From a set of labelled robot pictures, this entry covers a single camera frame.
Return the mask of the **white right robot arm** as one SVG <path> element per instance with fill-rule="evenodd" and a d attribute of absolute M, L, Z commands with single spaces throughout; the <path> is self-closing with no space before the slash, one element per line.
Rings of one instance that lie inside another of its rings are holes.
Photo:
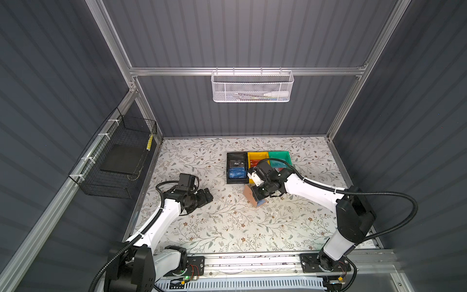
<path fill-rule="evenodd" d="M 290 194 L 305 198 L 333 212 L 337 229 L 326 241 L 315 262 L 323 271 L 333 271 L 351 251 L 367 240 L 377 215 L 359 190 L 336 188 L 309 180 L 292 166 L 276 170 L 264 159 L 248 170 L 254 185 L 251 193 L 256 201 Z"/>

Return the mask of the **tan leather card holder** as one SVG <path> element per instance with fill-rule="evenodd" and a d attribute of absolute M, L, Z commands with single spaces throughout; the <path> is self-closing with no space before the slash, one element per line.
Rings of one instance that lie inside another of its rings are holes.
<path fill-rule="evenodd" d="M 259 200 L 254 197 L 253 191 L 251 186 L 246 184 L 243 189 L 243 195 L 247 199 L 247 201 L 255 208 L 259 208 L 260 206 L 267 203 L 265 199 Z"/>

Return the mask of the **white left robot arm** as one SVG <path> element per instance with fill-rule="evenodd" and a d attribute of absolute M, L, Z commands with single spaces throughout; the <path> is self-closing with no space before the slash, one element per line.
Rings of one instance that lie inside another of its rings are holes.
<path fill-rule="evenodd" d="M 193 190 L 173 186 L 163 192 L 159 209 L 128 240 L 111 250 L 105 271 L 105 292 L 150 292 L 167 273 L 185 270 L 187 252 L 179 246 L 169 246 L 157 253 L 157 246 L 169 226 L 181 216 L 211 203 L 208 188 Z"/>

